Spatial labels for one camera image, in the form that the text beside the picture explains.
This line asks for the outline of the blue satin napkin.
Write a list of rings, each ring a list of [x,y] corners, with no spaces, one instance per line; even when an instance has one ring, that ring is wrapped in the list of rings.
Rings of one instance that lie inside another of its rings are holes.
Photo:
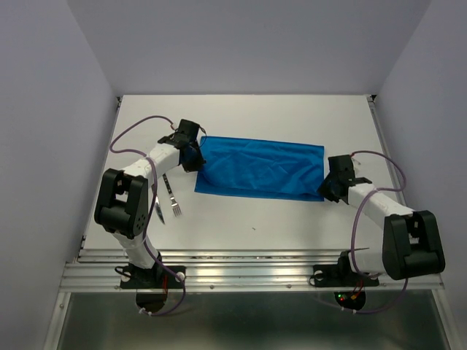
[[[194,191],[243,198],[323,202],[325,148],[283,141],[203,136],[206,160]]]

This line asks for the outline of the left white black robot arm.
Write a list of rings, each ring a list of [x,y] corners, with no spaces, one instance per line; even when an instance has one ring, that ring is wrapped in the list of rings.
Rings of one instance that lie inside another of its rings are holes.
[[[128,257],[128,264],[116,269],[122,288],[152,289],[167,283],[161,253],[147,234],[157,210],[158,179],[178,166],[187,172],[203,168],[201,129],[193,121],[180,120],[149,152],[138,151],[136,162],[122,169],[109,168],[102,175],[94,220],[116,238]]]

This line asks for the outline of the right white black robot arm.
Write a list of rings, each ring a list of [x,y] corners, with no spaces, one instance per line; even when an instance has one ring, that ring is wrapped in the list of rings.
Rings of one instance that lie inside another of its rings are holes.
[[[356,210],[350,248],[340,253],[334,265],[314,267],[315,286],[351,287],[355,282],[378,285],[381,275],[399,281],[439,274],[446,260],[435,215],[416,211],[387,196],[389,189],[376,187],[355,173],[353,156],[328,159],[329,172],[318,188],[324,199],[344,202]],[[375,252],[356,247],[361,216],[382,230],[382,245]]]

